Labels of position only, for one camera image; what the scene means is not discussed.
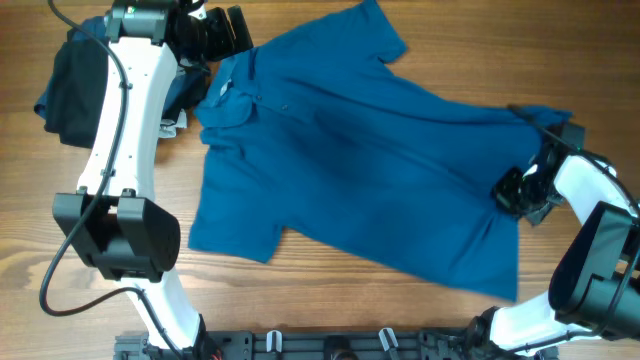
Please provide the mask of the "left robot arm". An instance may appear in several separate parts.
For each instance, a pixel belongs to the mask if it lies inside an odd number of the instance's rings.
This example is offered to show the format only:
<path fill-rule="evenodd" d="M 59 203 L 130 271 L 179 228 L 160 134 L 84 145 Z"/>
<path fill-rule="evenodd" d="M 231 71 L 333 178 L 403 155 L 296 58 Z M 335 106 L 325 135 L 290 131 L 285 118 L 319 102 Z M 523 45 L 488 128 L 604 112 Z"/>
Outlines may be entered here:
<path fill-rule="evenodd" d="M 90 158 L 53 216 L 64 249 L 129 296 L 147 327 L 138 356 L 217 359 L 221 352 L 192 306 L 175 264 L 178 220 L 155 201 L 154 163 L 166 96 L 182 61 L 198 70 L 253 45 L 239 6 L 201 1 L 117 1 L 99 46 L 106 92 Z"/>

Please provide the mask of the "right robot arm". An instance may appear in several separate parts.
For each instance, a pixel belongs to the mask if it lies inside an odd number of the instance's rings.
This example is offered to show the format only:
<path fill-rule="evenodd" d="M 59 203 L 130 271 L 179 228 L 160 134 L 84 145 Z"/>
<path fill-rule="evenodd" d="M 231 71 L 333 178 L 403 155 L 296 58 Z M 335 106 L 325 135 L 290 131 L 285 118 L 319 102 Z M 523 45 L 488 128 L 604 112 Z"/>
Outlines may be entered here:
<path fill-rule="evenodd" d="M 473 319 L 463 342 L 468 359 L 543 357 L 571 341 L 639 337 L 639 203 L 605 158 L 583 150 L 582 127 L 540 131 L 543 152 L 530 170 L 509 171 L 492 194 L 533 225 L 566 202 L 581 229 L 547 292 Z"/>

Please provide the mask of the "blue polo shirt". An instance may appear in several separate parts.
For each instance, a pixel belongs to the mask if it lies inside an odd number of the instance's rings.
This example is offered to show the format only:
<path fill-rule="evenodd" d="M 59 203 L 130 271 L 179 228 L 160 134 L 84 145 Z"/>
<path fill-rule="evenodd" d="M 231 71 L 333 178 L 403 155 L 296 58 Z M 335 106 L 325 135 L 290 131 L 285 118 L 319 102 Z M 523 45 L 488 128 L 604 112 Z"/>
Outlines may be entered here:
<path fill-rule="evenodd" d="M 518 224 L 491 196 L 541 151 L 500 107 L 398 77 L 374 1 L 222 61 L 195 109 L 207 147 L 191 249 L 267 262 L 284 229 L 424 280 L 509 301 Z"/>

